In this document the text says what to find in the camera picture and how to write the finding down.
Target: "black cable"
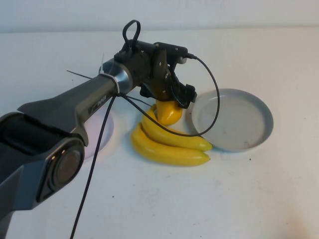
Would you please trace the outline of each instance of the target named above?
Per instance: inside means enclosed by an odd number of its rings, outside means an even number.
[[[216,92],[217,92],[217,110],[216,110],[215,118],[214,118],[212,124],[211,124],[206,130],[204,130],[203,132],[201,132],[201,133],[196,133],[196,134],[184,134],[184,133],[177,133],[177,132],[174,132],[174,131],[172,131],[172,130],[169,130],[168,128],[166,128],[165,126],[161,125],[161,124],[158,123],[156,120],[154,120],[152,117],[150,117],[150,116],[149,116],[145,111],[143,111],[137,104],[135,104],[133,101],[131,101],[128,96],[126,96],[125,94],[122,94],[122,93],[120,93],[120,96],[121,96],[122,98],[124,98],[126,101],[128,101],[129,103],[131,103],[136,109],[138,109],[142,114],[144,114],[149,120],[151,120],[153,123],[155,123],[158,127],[164,129],[165,131],[167,131],[167,132],[169,132],[169,133],[172,133],[172,134],[175,134],[175,135],[179,135],[179,136],[185,136],[185,137],[196,137],[196,136],[201,136],[201,135],[207,133],[207,132],[214,126],[214,124],[216,123],[217,117],[218,117],[218,114],[219,114],[219,109],[220,109],[220,94],[219,94],[219,88],[218,88],[218,86],[217,86],[215,77],[214,77],[213,74],[211,73],[211,71],[210,71],[210,69],[208,68],[208,66],[207,66],[201,59],[199,59],[199,58],[196,57],[196,56],[193,56],[193,55],[192,55],[191,59],[196,59],[196,60],[198,60],[198,61],[206,68],[206,70],[207,70],[208,73],[210,74],[211,78],[213,79],[213,82],[214,82],[215,88],[216,88]]]
[[[106,113],[105,113],[105,117],[104,117],[104,120],[103,120],[103,123],[102,123],[102,127],[101,127],[101,131],[100,131],[100,134],[99,134],[98,143],[96,144],[96,148],[95,148],[95,152],[94,152],[94,156],[93,156],[93,160],[92,160],[92,164],[91,164],[89,177],[88,177],[88,180],[86,182],[86,186],[85,186],[85,189],[84,189],[83,197],[82,197],[82,200],[81,200],[81,204],[80,204],[78,213],[77,213],[76,218],[75,218],[75,222],[74,222],[74,225],[73,225],[73,229],[72,229],[72,233],[71,233],[70,239],[73,239],[74,234],[75,234],[75,230],[76,230],[76,226],[78,225],[78,222],[79,222],[79,218],[80,218],[81,211],[82,211],[82,208],[83,208],[83,205],[84,205],[84,201],[85,201],[86,195],[88,193],[90,182],[91,182],[91,179],[92,179],[93,170],[94,170],[96,158],[98,156],[98,152],[99,152],[99,148],[100,148],[100,144],[101,144],[102,135],[103,135],[103,131],[104,131],[104,128],[105,128],[106,120],[108,119],[108,116],[110,114],[110,110],[111,110],[111,107],[112,107],[112,104],[113,104],[115,98],[116,98],[116,96],[112,97],[112,99],[110,101],[110,104],[108,106],[108,109],[106,110]]]
[[[78,74],[78,73],[75,73],[75,72],[73,72],[73,71],[69,71],[69,70],[66,70],[67,72],[70,72],[70,73],[72,73],[72,74],[74,74],[74,75],[77,75],[77,76],[82,76],[82,77],[84,77],[84,78],[87,78],[87,79],[92,79],[91,77],[88,77],[88,76],[84,76],[84,75],[81,75],[81,74]]]
[[[134,97],[132,97],[132,96],[127,96],[127,98],[130,98],[130,99],[135,100],[135,101],[142,102],[143,104],[152,107],[150,104],[146,103],[145,101],[142,101],[142,100],[140,100],[140,99],[134,98]]]

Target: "white tabletop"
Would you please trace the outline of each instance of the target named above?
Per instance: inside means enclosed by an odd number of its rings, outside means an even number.
[[[220,88],[263,100],[274,130],[251,151],[213,150],[202,166],[171,167],[134,152],[130,133],[141,114],[116,99],[114,133],[99,154],[75,238],[316,238],[319,28],[142,31],[140,40],[187,47]],[[112,58],[123,43],[121,32],[0,34],[0,115],[85,81],[66,70],[96,76],[103,52]],[[199,95],[214,89],[196,61],[176,73]],[[14,213],[7,239],[69,238],[90,162],[37,208]]]

